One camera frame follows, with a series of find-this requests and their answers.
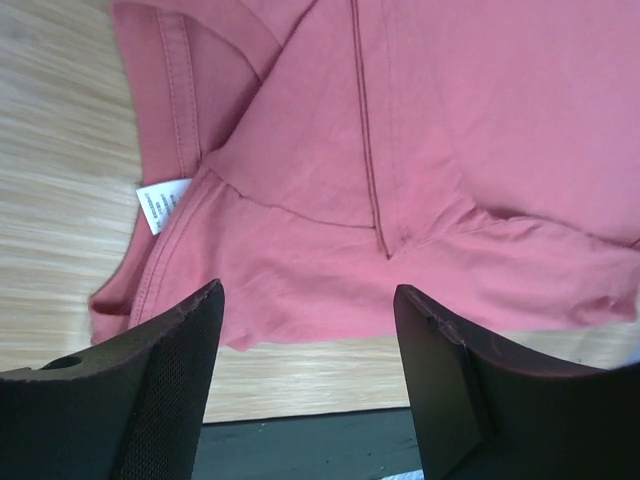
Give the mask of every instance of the dark floor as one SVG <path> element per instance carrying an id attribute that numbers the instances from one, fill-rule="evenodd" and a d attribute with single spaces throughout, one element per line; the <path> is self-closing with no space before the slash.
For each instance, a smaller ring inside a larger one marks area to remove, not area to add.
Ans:
<path id="1" fill-rule="evenodd" d="M 377 480 L 420 468 L 409 409 L 205 425 L 193 480 Z"/>

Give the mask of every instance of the black mesh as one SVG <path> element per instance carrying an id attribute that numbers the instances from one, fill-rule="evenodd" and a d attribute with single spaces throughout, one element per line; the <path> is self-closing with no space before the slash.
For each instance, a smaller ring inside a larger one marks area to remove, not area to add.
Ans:
<path id="1" fill-rule="evenodd" d="M 216 308 L 199 310 L 198 319 L 188 315 L 154 347 L 113 480 L 191 478 L 216 354 Z"/>

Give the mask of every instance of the wooden surface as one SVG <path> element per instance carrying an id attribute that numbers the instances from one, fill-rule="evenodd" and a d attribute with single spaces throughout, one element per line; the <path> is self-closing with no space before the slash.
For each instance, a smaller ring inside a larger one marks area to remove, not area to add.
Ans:
<path id="1" fill-rule="evenodd" d="M 89 345 L 86 300 L 124 255 L 138 207 L 135 115 L 108 0 L 0 0 L 0 370 Z M 612 366 L 640 324 L 518 334 Z M 407 404 L 395 338 L 223 349 L 206 421 Z"/>

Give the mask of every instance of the stitching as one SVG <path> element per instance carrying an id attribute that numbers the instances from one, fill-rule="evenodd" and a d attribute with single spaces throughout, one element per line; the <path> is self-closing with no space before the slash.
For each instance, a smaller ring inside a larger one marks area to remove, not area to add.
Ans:
<path id="1" fill-rule="evenodd" d="M 367 89 L 364 78 L 364 60 L 362 53 L 362 40 L 360 38 L 360 14 L 358 10 L 358 0 L 351 0 L 351 15 L 353 22 L 353 42 L 356 57 L 356 78 L 358 81 L 358 93 L 360 103 L 360 124 L 362 125 L 362 138 L 364 146 L 364 160 L 367 172 L 367 185 L 369 187 L 369 202 L 373 213 L 373 224 L 376 232 L 379 247 L 384 251 L 386 257 L 391 258 L 391 252 L 382 232 L 382 220 L 380 214 L 380 204 L 376 191 L 376 182 L 373 172 L 373 159 L 371 147 L 371 132 L 369 126 L 369 111 L 367 100 Z"/>
<path id="2" fill-rule="evenodd" d="M 180 228 L 180 230 L 177 230 L 178 228 L 178 224 L 181 223 L 179 221 L 175 221 L 175 222 L 169 222 L 169 228 L 167 230 L 165 230 L 164 235 L 159 239 L 158 243 L 156 244 L 156 247 L 154 247 L 153 252 L 152 252 L 152 257 L 153 258 L 149 258 L 149 261 L 152 261 L 152 265 L 153 267 L 148 269 L 145 273 L 144 273 L 144 278 L 143 281 L 140 283 L 140 287 L 144 289 L 144 297 L 140 297 L 138 299 L 136 299 L 136 301 L 134 301 L 133 304 L 133 308 L 131 311 L 131 316 L 130 316 L 130 322 L 133 323 L 132 327 L 135 327 L 137 325 L 140 324 L 141 320 L 142 320 L 142 311 L 145 307 L 145 305 L 147 305 L 147 301 L 149 299 L 149 287 L 151 286 L 151 282 L 153 277 L 155 276 L 156 270 L 158 269 L 158 265 L 159 265 L 159 261 L 160 259 L 162 259 L 165 256 L 165 250 L 169 247 L 169 245 L 171 244 L 171 251 L 167 254 L 168 257 L 166 258 L 166 261 L 163 263 L 162 265 L 162 272 L 161 272 L 161 276 L 160 276 L 160 283 L 158 285 L 158 288 L 156 289 L 156 295 L 153 299 L 152 302 L 152 307 L 155 308 L 155 304 L 157 301 L 157 297 L 158 297 L 158 292 L 160 291 L 160 287 L 162 287 L 162 282 L 164 279 L 164 273 L 167 269 L 167 266 L 169 264 L 169 260 L 171 258 L 171 256 L 173 255 L 173 253 L 175 252 L 176 246 L 177 244 L 180 242 L 180 239 L 184 236 L 184 233 L 186 232 L 186 227 L 189 225 L 189 222 L 191 221 L 191 218 L 193 217 L 193 215 L 195 214 L 195 212 L 199 209 L 200 205 L 202 204 L 202 202 L 205 200 L 205 198 L 207 198 L 206 195 L 204 195 L 204 192 L 200 191 L 200 186 L 203 184 L 203 182 L 205 181 L 205 179 L 209 176 L 210 170 L 206 171 L 206 174 L 203 176 L 202 179 L 200 179 L 198 181 L 197 185 L 190 185 L 190 187 L 194 188 L 194 192 L 198 192 L 200 193 L 200 198 L 197 200 L 197 202 L 195 204 L 192 204 L 191 201 L 189 201 L 189 199 L 187 200 L 187 203 L 185 204 L 185 210 L 182 211 L 182 214 L 177 215 L 176 218 L 177 220 L 181 220 L 183 218 L 183 215 L 185 213 L 185 211 L 188 210 L 188 216 L 185 220 L 184 226 Z"/>
<path id="3" fill-rule="evenodd" d="M 169 80 L 169 94 L 171 96 L 171 105 L 173 107 L 173 113 L 174 113 L 173 128 L 175 130 L 176 140 L 177 140 L 178 161 L 180 162 L 180 173 L 182 177 L 185 178 L 186 175 L 185 175 L 185 168 L 184 168 L 184 153 L 182 151 L 182 137 L 180 133 L 180 124 L 178 123 L 178 119 L 175 116 L 176 94 L 175 94 L 175 85 L 174 85 L 174 73 L 173 73 L 173 65 L 171 63 L 171 55 L 169 54 L 169 49 L 168 49 L 168 39 L 167 39 L 167 33 L 166 33 L 167 25 L 164 20 L 165 15 L 166 14 L 164 12 L 161 12 L 159 9 L 156 10 L 156 18 L 158 19 L 158 25 L 160 26 L 160 36 L 162 37 L 162 47 L 164 50 L 165 62 L 167 65 L 167 77 Z"/>
<path id="4" fill-rule="evenodd" d="M 197 103 L 195 87 L 193 85 L 193 62 L 191 60 L 191 49 L 189 47 L 189 37 L 187 36 L 187 26 L 184 22 L 184 17 L 180 16 L 180 33 L 182 34 L 184 57 L 187 62 L 187 74 L 189 75 L 188 89 L 189 89 L 189 112 L 191 113 L 191 140 L 193 144 L 193 154 L 196 159 L 200 159 L 200 138 L 198 135 L 198 118 L 197 118 Z"/>

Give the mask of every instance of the hole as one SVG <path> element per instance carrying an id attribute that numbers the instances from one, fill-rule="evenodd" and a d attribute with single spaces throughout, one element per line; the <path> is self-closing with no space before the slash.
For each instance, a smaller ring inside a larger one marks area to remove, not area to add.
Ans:
<path id="1" fill-rule="evenodd" d="M 82 363 L 78 357 L 62 357 L 46 364 L 40 370 L 59 370 L 61 368 L 69 368 Z"/>

